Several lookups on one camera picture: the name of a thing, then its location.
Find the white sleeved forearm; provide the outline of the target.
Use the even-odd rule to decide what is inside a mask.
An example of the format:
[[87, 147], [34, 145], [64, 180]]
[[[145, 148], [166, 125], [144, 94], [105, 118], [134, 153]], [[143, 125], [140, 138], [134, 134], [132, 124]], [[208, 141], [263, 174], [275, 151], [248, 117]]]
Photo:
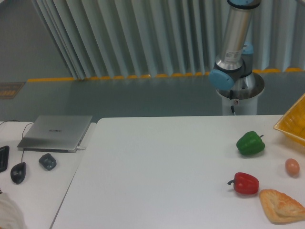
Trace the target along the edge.
[[24, 229], [23, 215], [8, 194], [0, 191], [0, 228]]

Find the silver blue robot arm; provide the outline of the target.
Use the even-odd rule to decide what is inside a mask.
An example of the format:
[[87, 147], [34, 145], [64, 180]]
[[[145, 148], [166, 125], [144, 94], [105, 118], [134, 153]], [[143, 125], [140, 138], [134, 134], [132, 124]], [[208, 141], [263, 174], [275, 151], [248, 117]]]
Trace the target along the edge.
[[252, 73], [253, 47], [245, 40], [260, 0], [229, 0], [230, 6], [223, 44], [210, 71], [209, 81], [219, 90], [230, 90], [236, 82]]

